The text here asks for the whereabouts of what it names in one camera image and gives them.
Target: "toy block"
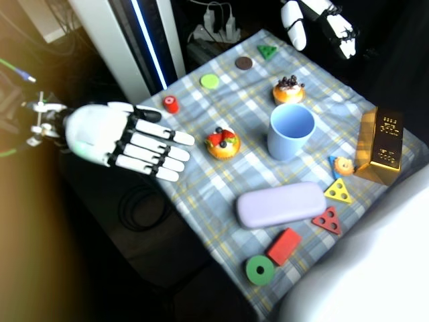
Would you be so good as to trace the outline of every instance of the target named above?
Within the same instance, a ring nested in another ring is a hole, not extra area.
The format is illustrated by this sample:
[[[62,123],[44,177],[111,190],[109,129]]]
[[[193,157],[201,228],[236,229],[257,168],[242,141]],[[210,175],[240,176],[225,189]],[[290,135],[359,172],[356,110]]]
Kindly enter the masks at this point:
[[[351,203],[350,194],[347,191],[342,178],[336,179],[335,182],[332,183],[325,191],[324,196],[343,203]]]
[[[291,228],[286,228],[286,230],[275,241],[274,245],[272,245],[272,247],[267,251],[267,256],[278,266],[281,266],[289,258],[300,242],[301,236]]]
[[[272,56],[274,56],[275,52],[277,51],[277,47],[273,46],[258,46],[257,49],[261,52],[261,55],[263,56],[263,59],[269,60]]]
[[[334,179],[336,180],[336,179],[341,178],[341,174],[339,174],[337,171],[335,171],[335,164],[334,164],[335,159],[336,159],[336,156],[330,156],[328,158],[330,167],[332,168],[332,174],[334,175]]]
[[[335,207],[329,207],[323,214],[313,218],[311,222],[316,226],[330,231],[331,233],[335,233],[337,235],[341,234],[340,221],[336,214]]]

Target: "plaid tablecloth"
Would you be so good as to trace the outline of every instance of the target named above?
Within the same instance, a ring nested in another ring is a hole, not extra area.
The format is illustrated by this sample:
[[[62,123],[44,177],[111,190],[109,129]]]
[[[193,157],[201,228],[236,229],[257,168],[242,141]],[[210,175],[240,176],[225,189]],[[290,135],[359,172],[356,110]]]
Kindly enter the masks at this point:
[[[257,50],[258,45],[276,46],[278,52],[265,61]],[[253,68],[239,70],[235,60],[240,56],[251,57]],[[207,73],[219,76],[219,87],[214,90],[201,87],[200,78]],[[279,162],[267,153],[269,115],[275,107],[271,90],[280,78],[291,74],[306,84],[303,103],[316,116],[317,128],[293,160]],[[372,109],[373,105],[264,30],[143,104],[162,109],[162,99],[166,95],[176,96],[181,110],[177,115],[166,115],[161,123],[192,134],[196,146],[190,149],[191,159],[179,181],[161,180],[160,184],[211,255],[253,305],[260,319],[264,319],[339,237],[311,224],[310,220],[266,229],[243,229],[235,214],[236,198],[247,191],[302,181],[317,182],[325,190],[334,182],[328,157],[354,159],[362,113]],[[215,160],[206,151],[204,139],[216,126],[232,127],[242,140],[240,152],[231,160]],[[412,171],[410,169],[427,161],[427,147],[405,131],[403,171]],[[344,181],[353,203],[327,201],[328,205],[336,207],[343,233],[387,188],[356,176],[346,177]],[[301,244],[282,267],[276,268],[271,283],[252,285],[243,269],[245,261],[263,254],[286,227],[302,236]]]

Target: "red cylinder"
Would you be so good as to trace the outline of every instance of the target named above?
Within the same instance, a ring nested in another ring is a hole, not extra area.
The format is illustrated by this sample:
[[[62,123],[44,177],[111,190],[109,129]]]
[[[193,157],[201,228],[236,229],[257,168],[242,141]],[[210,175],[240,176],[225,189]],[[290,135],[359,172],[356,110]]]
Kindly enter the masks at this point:
[[[179,112],[179,104],[174,96],[167,96],[164,99],[164,107],[168,113],[175,114]]]

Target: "green triangle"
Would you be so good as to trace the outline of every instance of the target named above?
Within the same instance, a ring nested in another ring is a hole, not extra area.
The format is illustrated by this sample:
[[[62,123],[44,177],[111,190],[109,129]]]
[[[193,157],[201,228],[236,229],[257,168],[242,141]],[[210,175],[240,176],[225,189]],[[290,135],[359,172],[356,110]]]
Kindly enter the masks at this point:
[[[274,56],[277,51],[277,47],[273,46],[258,46],[257,49],[261,52],[263,59],[269,60],[272,56]]]

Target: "blue cup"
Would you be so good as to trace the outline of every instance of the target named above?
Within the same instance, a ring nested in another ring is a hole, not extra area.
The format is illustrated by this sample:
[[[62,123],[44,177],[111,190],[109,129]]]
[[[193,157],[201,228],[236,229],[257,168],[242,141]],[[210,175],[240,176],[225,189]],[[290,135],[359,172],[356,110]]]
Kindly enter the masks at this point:
[[[277,160],[294,157],[316,129],[313,114],[301,104],[281,104],[271,113],[268,151]]]

